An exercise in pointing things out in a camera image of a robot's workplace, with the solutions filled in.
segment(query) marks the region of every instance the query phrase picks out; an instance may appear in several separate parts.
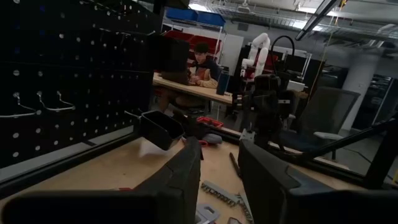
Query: person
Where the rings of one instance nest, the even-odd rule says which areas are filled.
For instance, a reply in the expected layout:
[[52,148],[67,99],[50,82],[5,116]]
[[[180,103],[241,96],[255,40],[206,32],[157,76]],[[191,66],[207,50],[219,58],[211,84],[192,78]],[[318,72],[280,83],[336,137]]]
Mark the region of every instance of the person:
[[[217,88],[219,68],[212,59],[207,58],[208,49],[207,43],[196,44],[194,48],[196,60],[193,62],[189,71],[189,85]],[[197,96],[184,94],[167,88],[162,89],[162,96],[159,100],[160,111],[166,111],[171,101],[187,108],[201,106],[205,103],[203,99]]]

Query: wooden workbench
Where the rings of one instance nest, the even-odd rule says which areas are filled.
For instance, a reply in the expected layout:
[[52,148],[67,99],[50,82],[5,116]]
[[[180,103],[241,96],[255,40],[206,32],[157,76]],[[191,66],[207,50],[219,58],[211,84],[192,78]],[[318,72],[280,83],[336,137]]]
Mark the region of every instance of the wooden workbench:
[[[139,138],[129,142],[106,154],[98,156],[88,162],[82,163],[61,174],[49,178],[39,184],[25,189],[0,201],[0,208],[15,197],[33,190],[105,190],[120,187],[134,188],[158,171],[183,147],[180,141],[169,151],[156,148],[146,139]],[[238,158],[239,147],[228,142],[219,146],[203,148],[204,161],[201,161],[201,182],[209,180],[228,192],[237,194],[244,192],[243,184],[236,175],[229,153]],[[360,189],[341,180],[329,177],[303,167],[294,166],[301,172],[329,185],[335,189]],[[233,208],[227,206],[216,197],[204,193],[199,189],[198,203],[209,203],[214,206],[221,216],[217,223],[227,223],[229,217],[237,218],[241,223],[247,223],[242,208],[237,205]]]
[[159,73],[154,73],[154,84],[161,85],[173,90],[188,93],[190,95],[199,96],[201,98],[206,98],[207,100],[216,101],[226,105],[232,105],[232,94],[225,93],[225,95],[217,95],[216,89],[205,88],[200,86],[188,86],[179,84],[176,82],[168,81],[159,76]]

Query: white column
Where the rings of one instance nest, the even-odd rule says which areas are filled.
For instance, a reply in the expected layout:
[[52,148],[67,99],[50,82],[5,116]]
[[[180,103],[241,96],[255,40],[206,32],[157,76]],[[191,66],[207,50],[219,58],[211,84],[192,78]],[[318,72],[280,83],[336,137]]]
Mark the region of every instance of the white column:
[[361,94],[361,96],[359,96],[355,105],[349,112],[345,122],[343,123],[342,129],[351,129],[355,117],[358,114],[359,107],[361,106],[366,91],[372,81],[379,59],[380,54],[378,50],[373,52],[359,51],[352,56],[351,66],[344,82],[343,89],[354,91]]

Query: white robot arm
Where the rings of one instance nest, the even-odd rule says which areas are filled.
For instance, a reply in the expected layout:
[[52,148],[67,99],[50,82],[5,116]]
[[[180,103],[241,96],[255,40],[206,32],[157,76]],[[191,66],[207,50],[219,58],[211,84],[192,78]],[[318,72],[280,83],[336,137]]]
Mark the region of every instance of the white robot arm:
[[256,37],[252,44],[251,49],[249,52],[249,58],[245,58],[242,60],[242,69],[241,69],[241,76],[245,76],[246,69],[249,66],[254,65],[254,61],[256,60],[258,49],[261,48],[257,65],[256,71],[254,72],[254,76],[258,76],[262,74],[262,70],[264,69],[264,65],[266,64],[267,56],[268,56],[268,49],[271,44],[271,41],[268,38],[268,34],[262,33],[258,37]]

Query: black pegboard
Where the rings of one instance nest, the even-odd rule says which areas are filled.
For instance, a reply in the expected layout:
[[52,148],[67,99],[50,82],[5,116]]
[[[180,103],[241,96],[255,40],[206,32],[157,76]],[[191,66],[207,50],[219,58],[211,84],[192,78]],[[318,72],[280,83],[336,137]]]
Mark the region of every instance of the black pegboard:
[[0,116],[34,113],[0,118],[0,167],[125,128],[135,122],[125,110],[148,110],[147,37],[160,21],[139,4],[8,0],[0,19]]

